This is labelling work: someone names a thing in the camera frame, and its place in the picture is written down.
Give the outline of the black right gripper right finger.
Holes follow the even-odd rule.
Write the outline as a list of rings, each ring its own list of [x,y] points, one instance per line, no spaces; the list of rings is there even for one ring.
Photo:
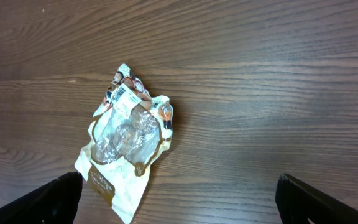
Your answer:
[[[283,224],[358,223],[358,210],[290,174],[280,175],[275,203]]]

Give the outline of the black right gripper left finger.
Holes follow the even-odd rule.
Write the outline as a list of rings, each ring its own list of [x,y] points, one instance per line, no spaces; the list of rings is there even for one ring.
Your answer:
[[[72,224],[82,188],[82,175],[79,172],[68,172],[1,207],[0,224]]]

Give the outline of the beige bread snack bag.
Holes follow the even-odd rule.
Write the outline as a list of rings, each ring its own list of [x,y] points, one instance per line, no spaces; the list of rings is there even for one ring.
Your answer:
[[[169,97],[152,97],[121,64],[93,114],[90,142],[81,148],[75,169],[123,223],[135,216],[150,166],[170,148],[172,119]]]

